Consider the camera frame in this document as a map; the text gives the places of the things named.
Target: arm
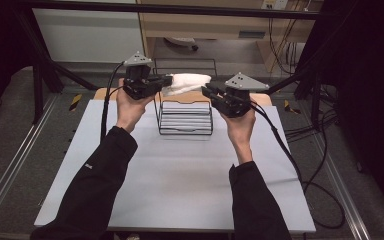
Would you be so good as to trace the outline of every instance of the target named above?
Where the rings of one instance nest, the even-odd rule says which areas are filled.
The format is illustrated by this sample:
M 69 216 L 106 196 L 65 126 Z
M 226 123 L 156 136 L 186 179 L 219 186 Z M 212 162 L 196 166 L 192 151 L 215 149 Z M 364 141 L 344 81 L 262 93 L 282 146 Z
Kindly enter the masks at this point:
M 130 132 L 152 99 L 135 101 L 122 89 L 118 91 L 116 126 L 73 178 L 55 220 L 36 229 L 31 239 L 98 239 L 106 231 L 128 163 L 138 147 Z
M 235 239 L 291 239 L 280 208 L 252 158 L 254 110 L 239 118 L 222 117 L 239 162 L 229 171 Z

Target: black sleeve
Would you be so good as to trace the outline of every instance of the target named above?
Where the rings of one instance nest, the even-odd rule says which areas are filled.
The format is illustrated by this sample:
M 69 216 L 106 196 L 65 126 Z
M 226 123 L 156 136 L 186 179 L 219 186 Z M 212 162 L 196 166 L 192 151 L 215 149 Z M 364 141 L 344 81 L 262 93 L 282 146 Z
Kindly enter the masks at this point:
M 77 172 L 51 223 L 33 231 L 31 239 L 98 239 L 107 229 L 136 141 L 113 127 Z
M 229 171 L 236 240 L 291 239 L 285 220 L 255 162 Z

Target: black wire rack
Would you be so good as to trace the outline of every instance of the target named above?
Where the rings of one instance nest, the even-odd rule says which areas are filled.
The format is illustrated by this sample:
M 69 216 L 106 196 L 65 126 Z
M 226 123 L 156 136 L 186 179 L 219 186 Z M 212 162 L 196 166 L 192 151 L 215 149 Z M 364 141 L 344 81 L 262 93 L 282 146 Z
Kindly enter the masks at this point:
M 159 64 L 162 61 L 175 61 L 184 63 L 189 67 L 164 67 Z M 193 73 L 210 74 L 217 78 L 217 68 L 214 59 L 208 58 L 156 58 L 154 59 L 154 74 Z M 174 100 L 154 101 L 155 114 L 157 117 L 158 130 L 161 135 L 211 135 L 213 133 L 213 115 L 209 101 L 180 102 Z

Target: white towel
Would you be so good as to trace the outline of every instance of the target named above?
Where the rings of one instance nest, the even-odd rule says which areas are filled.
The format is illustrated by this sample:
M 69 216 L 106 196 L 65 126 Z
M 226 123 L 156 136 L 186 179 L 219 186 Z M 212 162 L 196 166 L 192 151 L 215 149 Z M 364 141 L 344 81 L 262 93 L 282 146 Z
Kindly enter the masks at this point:
M 173 84 L 168 87 L 163 87 L 162 93 L 164 96 L 173 96 L 184 92 L 200 89 L 209 83 L 211 77 L 203 74 L 195 73 L 179 73 L 172 74 Z

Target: gray floor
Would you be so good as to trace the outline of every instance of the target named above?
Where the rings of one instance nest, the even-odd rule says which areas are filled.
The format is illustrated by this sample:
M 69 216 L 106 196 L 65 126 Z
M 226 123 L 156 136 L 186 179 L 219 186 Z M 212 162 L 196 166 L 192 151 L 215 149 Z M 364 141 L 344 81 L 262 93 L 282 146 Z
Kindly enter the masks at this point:
M 199 50 L 194 52 L 159 39 L 154 54 L 157 58 L 214 58 L 220 76 L 242 72 L 270 84 L 274 84 L 287 76 L 280 71 L 268 74 L 264 69 L 264 62 L 259 56 L 256 44 L 251 41 L 198 40 L 197 43 Z M 79 71 L 82 71 L 82 64 L 78 66 L 80 66 Z M 93 69 L 89 65 L 83 66 L 87 66 L 89 70 Z M 90 82 L 105 86 L 110 75 L 109 72 L 100 67 L 96 69 L 98 70 L 81 73 L 81 75 Z M 0 206 L 0 234 L 12 234 L 12 239 L 14 236 L 19 236 L 20 239 L 25 238 L 34 229 L 33 222 L 40 210 L 38 204 L 46 197 L 64 158 L 64 151 L 68 149 L 69 141 L 75 134 L 74 130 L 77 128 L 86 104 L 89 99 L 93 98 L 93 92 L 85 91 L 68 80 L 65 80 L 65 83 L 67 85 L 66 91 L 59 95 L 47 124 Z M 273 104 L 278 107 L 284 129 L 295 129 L 308 125 L 303 114 L 284 110 L 285 99 L 290 101 L 292 108 L 309 105 L 309 101 L 297 102 L 294 100 L 291 93 L 295 86 L 295 84 L 291 84 L 271 96 Z M 78 107 L 74 112 L 68 111 L 73 97 L 78 92 L 83 94 Z M 33 119 L 32 93 L 31 72 L 26 70 L 14 75 L 2 97 L 2 106 L 0 107 L 0 177 L 4 174 L 6 166 L 31 127 Z M 357 171 L 356 160 L 343 136 L 340 124 L 329 127 L 327 136 L 329 153 L 357 205 L 371 238 L 384 239 L 384 197 L 370 175 L 361 174 Z M 289 147 L 298 162 L 303 178 L 308 179 L 320 162 L 319 151 L 314 138 L 305 138 L 290 143 Z M 333 193 L 333 187 L 324 170 L 318 175 L 316 182 Z M 340 219 L 339 210 L 325 194 L 310 188 L 307 199 L 311 206 L 311 213 L 318 221 L 326 224 L 338 222 Z M 317 225 L 316 227 L 317 233 L 308 234 L 309 239 L 354 239 L 347 224 L 335 230 L 325 229 Z

